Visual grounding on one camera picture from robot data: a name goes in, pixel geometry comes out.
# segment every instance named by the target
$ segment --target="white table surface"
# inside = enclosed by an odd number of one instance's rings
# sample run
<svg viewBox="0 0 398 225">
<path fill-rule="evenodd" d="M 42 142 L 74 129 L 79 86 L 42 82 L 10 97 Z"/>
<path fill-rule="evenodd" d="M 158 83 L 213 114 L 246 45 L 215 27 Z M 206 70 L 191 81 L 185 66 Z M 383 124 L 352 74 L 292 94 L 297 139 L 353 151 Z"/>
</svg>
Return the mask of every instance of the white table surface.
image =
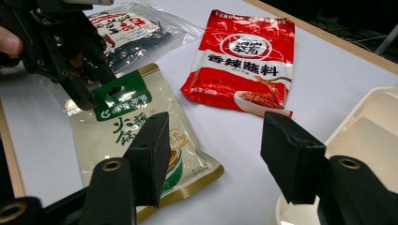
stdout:
<svg viewBox="0 0 398 225">
<path fill-rule="evenodd" d="M 239 0 L 157 0 L 155 6 L 205 27 L 210 11 L 273 17 Z M 118 7 L 95 7 L 87 14 Z M 276 224 L 281 192 L 260 157 L 263 118 L 188 101 L 186 81 L 200 41 L 168 52 L 157 63 L 188 115 L 202 150 L 225 168 L 216 182 L 152 215 L 149 224 Z M 35 76 L 23 67 L 2 69 L 0 98 L 8 120 L 27 195 L 46 206 L 83 187 L 68 116 Z M 398 76 L 299 28 L 294 78 L 285 108 L 321 142 L 374 87 L 398 83 Z"/>
</svg>

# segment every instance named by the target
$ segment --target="food package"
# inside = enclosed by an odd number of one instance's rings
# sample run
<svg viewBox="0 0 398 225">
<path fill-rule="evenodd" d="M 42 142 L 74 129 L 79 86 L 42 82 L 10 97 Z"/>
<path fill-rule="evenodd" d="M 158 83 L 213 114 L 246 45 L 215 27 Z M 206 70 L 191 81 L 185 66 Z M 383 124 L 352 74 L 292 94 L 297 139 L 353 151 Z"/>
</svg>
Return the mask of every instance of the food package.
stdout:
<svg viewBox="0 0 398 225">
<path fill-rule="evenodd" d="M 114 72 L 143 67 L 203 35 L 196 25 L 139 3 L 124 3 L 88 19 L 105 40 L 105 61 Z"/>
<path fill-rule="evenodd" d="M 182 93 L 198 103 L 264 116 L 283 108 L 292 82 L 295 25 L 213 10 Z"/>
<path fill-rule="evenodd" d="M 116 97 L 107 95 L 114 87 L 122 89 Z M 94 111 L 81 111 L 72 101 L 67 104 L 84 185 L 88 186 L 94 167 L 106 158 L 123 157 L 145 120 L 152 114 L 168 112 L 172 156 L 161 194 L 161 207 L 190 197 L 223 174 L 223 166 L 200 149 L 191 125 L 176 101 L 157 65 L 135 70 L 115 82 L 103 85 L 106 104 Z M 153 207 L 138 207 L 138 220 L 152 213 Z"/>
</svg>

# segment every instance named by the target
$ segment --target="red seasoning packet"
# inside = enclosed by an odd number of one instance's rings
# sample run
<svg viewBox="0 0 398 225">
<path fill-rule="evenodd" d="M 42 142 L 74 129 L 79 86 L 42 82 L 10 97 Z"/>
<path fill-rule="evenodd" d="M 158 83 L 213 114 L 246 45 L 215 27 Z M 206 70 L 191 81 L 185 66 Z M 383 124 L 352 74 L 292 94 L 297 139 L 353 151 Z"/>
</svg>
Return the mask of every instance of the red seasoning packet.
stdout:
<svg viewBox="0 0 398 225">
<path fill-rule="evenodd" d="M 295 25 L 288 19 L 213 10 L 181 91 L 210 106 L 292 116 L 283 105 L 292 82 L 294 41 Z"/>
</svg>

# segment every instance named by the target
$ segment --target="wooden table edge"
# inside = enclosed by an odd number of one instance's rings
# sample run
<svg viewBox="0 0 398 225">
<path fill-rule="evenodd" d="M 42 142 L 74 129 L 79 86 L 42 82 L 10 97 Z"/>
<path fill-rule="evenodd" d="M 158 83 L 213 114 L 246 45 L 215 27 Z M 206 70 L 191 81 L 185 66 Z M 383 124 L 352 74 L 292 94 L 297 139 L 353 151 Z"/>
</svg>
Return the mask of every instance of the wooden table edge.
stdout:
<svg viewBox="0 0 398 225">
<path fill-rule="evenodd" d="M 15 155 L 14 145 L 12 143 L 11 134 L 8 129 L 8 122 L 6 114 L 4 112 L 3 103 L 0 100 L 0 133 L 3 140 L 4 152 L 6 155 L 9 176 L 11 179 L 12 189 L 14 191 L 15 198 L 25 196 L 25 190 L 23 185 L 23 178 L 18 164 L 17 156 Z"/>
<path fill-rule="evenodd" d="M 278 17 L 278 18 L 287 18 L 291 20 L 292 22 L 295 23 L 295 25 L 319 38 L 324 39 L 325 41 L 341 48 L 344 49 L 350 53 L 355 54 L 356 56 L 372 63 L 375 64 L 381 68 L 384 68 L 385 70 L 394 73 L 395 75 L 398 75 L 398 64 L 383 58 L 377 54 L 374 54 L 372 52 L 368 52 L 361 47 L 358 47 L 357 45 L 351 44 L 348 41 L 345 41 L 343 39 L 340 39 L 339 37 L 336 37 L 326 31 L 323 31 L 319 28 L 317 28 L 314 25 L 311 25 L 305 21 L 302 21 L 292 15 L 289 15 L 275 7 L 272 7 L 264 2 L 261 2 L 260 0 L 243 0 L 246 3 L 249 3 L 257 8 L 261 8 L 266 12 L 271 13 L 272 15 Z"/>
</svg>

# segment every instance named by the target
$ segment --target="white tray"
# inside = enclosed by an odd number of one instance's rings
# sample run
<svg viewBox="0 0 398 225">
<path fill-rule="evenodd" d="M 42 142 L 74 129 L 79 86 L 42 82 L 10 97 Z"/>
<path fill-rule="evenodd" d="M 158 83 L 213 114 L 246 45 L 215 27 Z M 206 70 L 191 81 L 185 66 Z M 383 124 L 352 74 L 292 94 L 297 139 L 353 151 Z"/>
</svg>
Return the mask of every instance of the white tray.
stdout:
<svg viewBox="0 0 398 225">
<path fill-rule="evenodd" d="M 398 193 L 398 86 L 375 88 L 351 111 L 325 142 L 326 157 L 357 158 L 366 163 L 383 185 Z M 318 199 L 314 205 L 276 205 L 280 225 L 318 225 Z"/>
</svg>

